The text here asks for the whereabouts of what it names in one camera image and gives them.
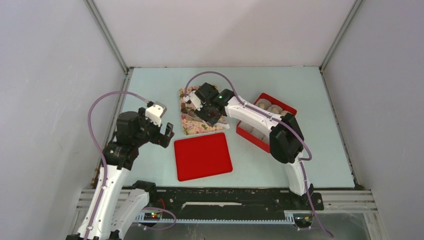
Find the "metal tongs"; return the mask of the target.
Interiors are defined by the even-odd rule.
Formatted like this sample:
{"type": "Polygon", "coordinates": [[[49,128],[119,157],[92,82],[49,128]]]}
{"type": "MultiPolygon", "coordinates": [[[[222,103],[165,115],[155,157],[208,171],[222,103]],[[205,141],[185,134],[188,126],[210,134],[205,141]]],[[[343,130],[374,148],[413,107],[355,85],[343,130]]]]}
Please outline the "metal tongs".
{"type": "MultiPolygon", "coordinates": [[[[195,115],[189,115],[189,114],[184,114],[185,118],[189,121],[195,121],[195,122],[200,122],[200,123],[204,123],[207,124],[208,123],[202,119],[200,119],[199,117],[195,116],[195,115]]],[[[217,122],[216,124],[213,125],[214,127],[222,127],[224,129],[229,129],[230,125],[228,123],[223,123],[223,122],[217,122]]]]}

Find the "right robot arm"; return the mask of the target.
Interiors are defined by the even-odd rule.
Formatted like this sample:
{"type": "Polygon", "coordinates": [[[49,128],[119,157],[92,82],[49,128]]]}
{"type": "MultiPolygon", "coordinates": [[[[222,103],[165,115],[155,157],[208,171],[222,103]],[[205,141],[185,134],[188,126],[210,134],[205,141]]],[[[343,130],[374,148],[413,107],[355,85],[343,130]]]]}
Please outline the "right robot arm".
{"type": "Polygon", "coordinates": [[[269,152],[285,165],[289,180],[291,204],[304,209],[311,202],[308,190],[311,186],[301,162],[303,151],[307,151],[303,134],[295,116],[280,115],[266,111],[249,103],[234,91],[218,91],[209,83],[202,84],[184,96],[184,101],[193,104],[195,115],[209,126],[217,124],[221,117],[230,117],[246,123],[269,138],[269,152]]]}

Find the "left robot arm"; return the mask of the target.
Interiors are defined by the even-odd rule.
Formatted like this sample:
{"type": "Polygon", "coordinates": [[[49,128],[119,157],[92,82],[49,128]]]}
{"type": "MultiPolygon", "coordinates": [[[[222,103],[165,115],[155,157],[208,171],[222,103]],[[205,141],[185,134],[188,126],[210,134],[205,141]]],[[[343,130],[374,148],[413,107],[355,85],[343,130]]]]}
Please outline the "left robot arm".
{"type": "Polygon", "coordinates": [[[169,146],[174,136],[173,125],[167,123],[165,133],[160,132],[166,111],[164,105],[153,103],[137,112],[126,111],[118,116],[116,131],[102,150],[105,165],[100,168],[88,212],[77,232],[66,237],[68,240],[122,240],[140,211],[156,206],[155,183],[138,180],[123,205],[116,209],[140,147],[147,143],[169,146]]]}

